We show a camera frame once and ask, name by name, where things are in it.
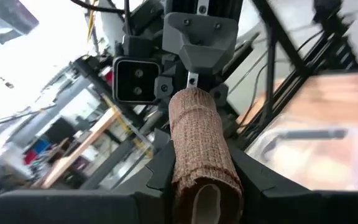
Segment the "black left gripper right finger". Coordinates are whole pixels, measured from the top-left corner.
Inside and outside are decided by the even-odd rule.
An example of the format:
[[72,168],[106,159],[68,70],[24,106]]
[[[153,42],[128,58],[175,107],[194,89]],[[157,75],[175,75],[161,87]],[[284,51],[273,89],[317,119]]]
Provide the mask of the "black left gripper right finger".
[[358,191],[309,190],[240,149],[229,152],[244,189],[240,224],[358,224]]

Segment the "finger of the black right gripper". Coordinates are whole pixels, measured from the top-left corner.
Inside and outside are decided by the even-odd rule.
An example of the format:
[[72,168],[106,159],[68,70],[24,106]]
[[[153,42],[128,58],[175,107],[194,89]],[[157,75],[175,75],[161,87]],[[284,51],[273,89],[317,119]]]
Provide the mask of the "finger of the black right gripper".
[[158,153],[170,141],[170,132],[168,128],[155,128],[154,129],[154,153]]
[[190,72],[215,74],[232,59],[237,32],[234,19],[171,12],[164,18],[162,49],[178,55]]

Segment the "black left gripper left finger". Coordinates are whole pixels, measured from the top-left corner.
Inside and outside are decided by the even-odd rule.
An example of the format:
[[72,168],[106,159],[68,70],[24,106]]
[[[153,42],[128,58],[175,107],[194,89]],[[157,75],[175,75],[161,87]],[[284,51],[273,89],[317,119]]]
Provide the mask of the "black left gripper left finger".
[[0,224],[172,224],[169,142],[113,190],[15,190],[0,195]]

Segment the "beige elastic bandage roll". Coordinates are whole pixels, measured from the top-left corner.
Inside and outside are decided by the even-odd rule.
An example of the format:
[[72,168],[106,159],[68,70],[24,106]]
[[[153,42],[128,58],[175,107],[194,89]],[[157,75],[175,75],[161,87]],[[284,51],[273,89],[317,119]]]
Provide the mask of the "beige elastic bandage roll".
[[213,97],[185,88],[174,94],[168,110],[176,156],[174,224],[239,224],[242,185]]

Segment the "wooden workbench with casters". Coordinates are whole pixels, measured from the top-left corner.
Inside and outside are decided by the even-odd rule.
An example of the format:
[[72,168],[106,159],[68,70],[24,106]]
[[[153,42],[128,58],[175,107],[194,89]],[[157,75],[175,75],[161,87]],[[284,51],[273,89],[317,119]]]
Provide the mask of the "wooden workbench with casters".
[[37,187],[48,189],[52,184],[81,156],[81,154],[90,146],[102,132],[110,127],[115,119],[119,116],[119,112],[113,106],[108,109],[105,114],[90,128],[90,135],[69,155],[63,156],[57,160],[49,172],[41,179]]

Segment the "clear plastic storage bin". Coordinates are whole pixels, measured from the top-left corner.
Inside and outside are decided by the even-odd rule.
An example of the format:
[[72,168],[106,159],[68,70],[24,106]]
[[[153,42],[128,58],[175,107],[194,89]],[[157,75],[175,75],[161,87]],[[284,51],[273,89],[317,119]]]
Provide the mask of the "clear plastic storage bin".
[[273,128],[247,154],[312,190],[358,190],[358,128]]

